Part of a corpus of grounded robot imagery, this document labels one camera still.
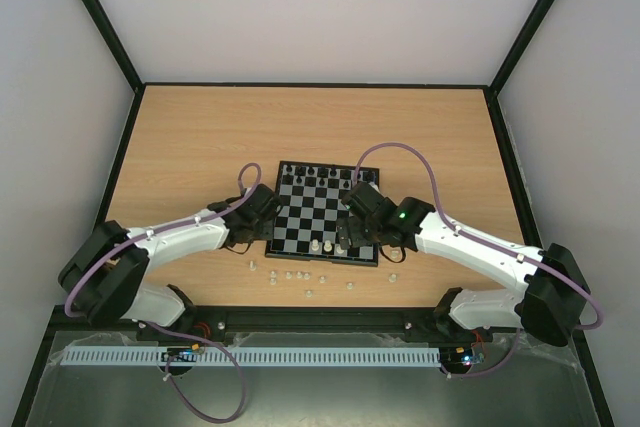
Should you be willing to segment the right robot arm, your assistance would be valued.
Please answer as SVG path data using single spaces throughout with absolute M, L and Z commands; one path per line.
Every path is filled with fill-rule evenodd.
M 587 285 L 572 253 L 513 244 L 460 224 L 414 197 L 395 204 L 371 183 L 341 198 L 348 217 L 338 222 L 341 248 L 372 245 L 439 256 L 497 282 L 499 289 L 450 288 L 433 311 L 437 330 L 455 339 L 478 328 L 521 328 L 564 347 L 577 329 Z

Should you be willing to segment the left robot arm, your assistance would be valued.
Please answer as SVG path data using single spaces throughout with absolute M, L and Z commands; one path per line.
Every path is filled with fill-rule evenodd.
M 257 184 L 239 197 L 156 226 L 126 229 L 104 222 L 59 273 L 67 294 L 65 314 L 83 317 L 93 327 L 132 321 L 187 334 L 197 308 L 178 287 L 155 285 L 148 275 L 191 254 L 270 240 L 281 207 L 271 188 Z

